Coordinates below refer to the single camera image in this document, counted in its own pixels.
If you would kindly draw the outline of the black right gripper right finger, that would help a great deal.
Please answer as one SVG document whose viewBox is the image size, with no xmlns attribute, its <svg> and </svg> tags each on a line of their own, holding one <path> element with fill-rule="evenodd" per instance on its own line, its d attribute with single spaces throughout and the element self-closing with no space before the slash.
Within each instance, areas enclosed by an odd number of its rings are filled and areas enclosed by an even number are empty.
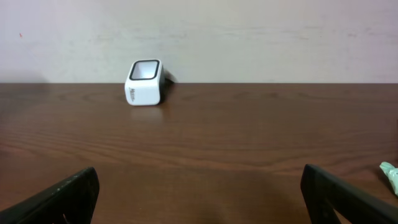
<svg viewBox="0 0 398 224">
<path fill-rule="evenodd" d="M 397 223 L 397 207 L 313 164 L 304 167 L 300 188 L 312 223 L 339 223 L 335 212 L 351 223 Z"/>
</svg>

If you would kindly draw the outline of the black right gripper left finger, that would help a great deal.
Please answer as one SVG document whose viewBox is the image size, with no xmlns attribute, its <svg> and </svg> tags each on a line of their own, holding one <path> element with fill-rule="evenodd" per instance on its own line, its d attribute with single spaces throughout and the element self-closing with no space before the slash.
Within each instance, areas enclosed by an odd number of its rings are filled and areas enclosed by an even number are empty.
<svg viewBox="0 0 398 224">
<path fill-rule="evenodd" d="M 1 211 L 1 223 L 90 224 L 99 190 L 94 167 L 87 167 Z"/>
</svg>

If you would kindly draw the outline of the teal white wipes packet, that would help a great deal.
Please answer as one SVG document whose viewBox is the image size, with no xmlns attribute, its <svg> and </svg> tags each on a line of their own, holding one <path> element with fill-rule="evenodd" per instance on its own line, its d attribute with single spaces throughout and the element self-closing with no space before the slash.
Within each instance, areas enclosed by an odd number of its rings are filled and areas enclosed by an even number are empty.
<svg viewBox="0 0 398 224">
<path fill-rule="evenodd" d="M 379 165 L 380 169 L 383 171 L 383 173 L 386 175 L 388 178 L 391 187 L 393 189 L 393 192 L 396 196 L 398 196 L 398 179 L 397 179 L 397 168 L 394 167 L 392 164 L 388 162 L 381 162 Z"/>
</svg>

